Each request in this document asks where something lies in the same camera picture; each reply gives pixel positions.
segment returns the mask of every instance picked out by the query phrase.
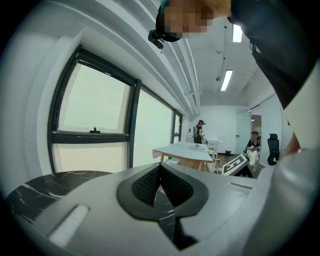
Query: table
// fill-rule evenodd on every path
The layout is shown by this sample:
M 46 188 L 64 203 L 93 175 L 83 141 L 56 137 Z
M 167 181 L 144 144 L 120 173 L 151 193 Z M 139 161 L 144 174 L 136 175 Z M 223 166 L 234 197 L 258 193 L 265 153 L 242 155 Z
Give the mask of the table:
M 91 179 L 112 175 L 105 171 L 66 171 L 34 178 L 17 187 L 5 199 L 9 210 L 30 224 L 51 204 Z M 161 190 L 156 193 L 154 208 L 159 211 L 159 226 L 170 240 L 174 238 L 174 207 Z
M 193 163 L 194 169 L 204 171 L 205 163 L 212 163 L 213 160 L 209 156 L 209 149 L 207 145 L 200 144 L 200 147 L 204 147 L 203 150 L 192 149 L 190 146 L 195 146 L 195 143 L 190 142 L 177 142 L 165 147 L 155 148 L 152 151 L 153 158 L 160 158 L 160 162 L 164 161 L 164 157 L 176 158 L 179 160 L 186 160 Z

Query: chair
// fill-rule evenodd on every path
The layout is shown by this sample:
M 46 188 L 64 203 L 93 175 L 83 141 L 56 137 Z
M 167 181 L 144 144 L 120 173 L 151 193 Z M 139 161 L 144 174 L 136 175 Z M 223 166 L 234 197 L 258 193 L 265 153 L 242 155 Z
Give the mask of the chair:
M 269 145 L 269 157 L 268 157 L 268 164 L 270 166 L 274 166 L 280 157 L 279 152 L 279 140 L 278 135 L 275 133 L 270 133 L 270 138 L 268 138 L 268 145 Z

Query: door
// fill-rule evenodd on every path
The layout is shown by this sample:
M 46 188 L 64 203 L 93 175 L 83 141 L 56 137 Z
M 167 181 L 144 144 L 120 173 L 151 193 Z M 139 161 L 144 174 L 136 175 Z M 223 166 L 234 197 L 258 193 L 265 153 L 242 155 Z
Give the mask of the door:
M 236 135 L 234 154 L 241 155 L 251 139 L 251 113 L 238 110 L 236 112 Z

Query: window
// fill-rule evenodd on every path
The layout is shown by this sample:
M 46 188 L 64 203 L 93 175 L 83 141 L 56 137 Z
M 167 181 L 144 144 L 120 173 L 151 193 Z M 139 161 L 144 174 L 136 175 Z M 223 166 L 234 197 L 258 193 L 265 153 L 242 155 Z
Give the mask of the window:
M 182 116 L 140 80 L 80 45 L 51 101 L 52 172 L 116 173 L 158 162 L 153 149 L 180 141 L 181 122 Z
M 101 171 L 116 173 L 126 166 L 126 142 L 103 144 L 54 144 L 58 172 Z
M 144 90 L 140 91 L 136 114 L 133 166 L 159 162 L 152 151 L 170 144 L 173 110 Z
M 173 116 L 174 116 L 174 126 L 172 126 L 171 143 L 177 143 L 181 141 L 182 115 L 180 115 L 176 110 L 174 110 Z
M 124 134 L 131 87 L 77 63 L 64 91 L 58 131 Z
M 130 167 L 131 123 L 140 83 L 81 47 L 76 50 L 50 107 L 48 151 L 53 173 L 114 173 Z

